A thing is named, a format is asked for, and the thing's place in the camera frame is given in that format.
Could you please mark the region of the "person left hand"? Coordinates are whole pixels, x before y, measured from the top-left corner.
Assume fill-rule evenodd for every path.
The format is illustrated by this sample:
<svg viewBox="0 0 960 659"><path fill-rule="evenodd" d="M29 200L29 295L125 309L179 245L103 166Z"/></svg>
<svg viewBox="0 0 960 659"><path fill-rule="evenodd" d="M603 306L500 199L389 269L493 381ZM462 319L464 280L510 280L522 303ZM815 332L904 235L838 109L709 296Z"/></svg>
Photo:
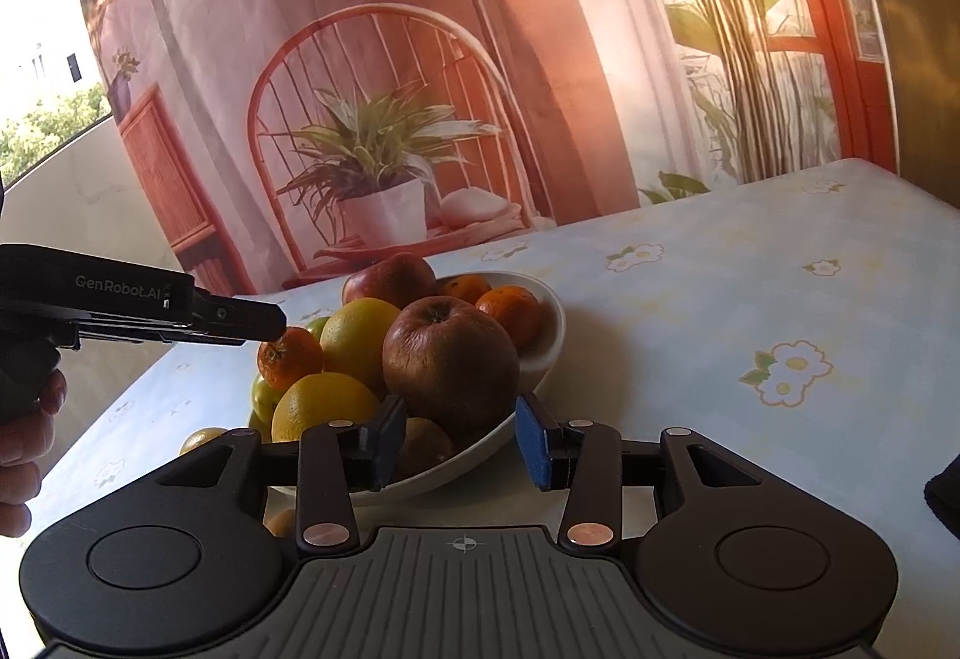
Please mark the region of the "person left hand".
<svg viewBox="0 0 960 659"><path fill-rule="evenodd" d="M39 393L34 414L5 423L0 438L0 532L3 537L21 537L31 526L28 501L41 491L43 476L37 461L52 448L53 419L67 397L64 373L55 370Z"/></svg>

